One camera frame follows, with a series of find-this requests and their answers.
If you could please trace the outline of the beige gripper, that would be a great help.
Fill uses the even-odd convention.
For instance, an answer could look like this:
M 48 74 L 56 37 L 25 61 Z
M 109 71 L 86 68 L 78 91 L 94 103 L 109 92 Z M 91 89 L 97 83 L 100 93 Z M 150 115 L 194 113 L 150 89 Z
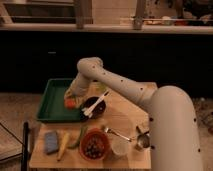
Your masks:
M 79 108 L 80 105 L 82 104 L 83 102 L 83 99 L 77 95 L 74 95 L 72 93 L 72 90 L 71 89 L 67 89 L 65 94 L 64 94 L 64 100 L 65 99 L 74 99 L 75 100 L 75 103 L 76 103 L 76 107 L 75 108 Z

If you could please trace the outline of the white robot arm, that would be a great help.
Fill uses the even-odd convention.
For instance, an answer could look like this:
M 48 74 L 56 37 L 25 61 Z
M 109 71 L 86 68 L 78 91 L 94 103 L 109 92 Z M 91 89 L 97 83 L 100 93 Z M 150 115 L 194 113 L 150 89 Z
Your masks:
M 83 97 L 97 80 L 149 114 L 152 171 L 204 171 L 196 112 L 189 95 L 177 86 L 151 89 L 110 72 L 98 57 L 82 58 L 64 97 Z

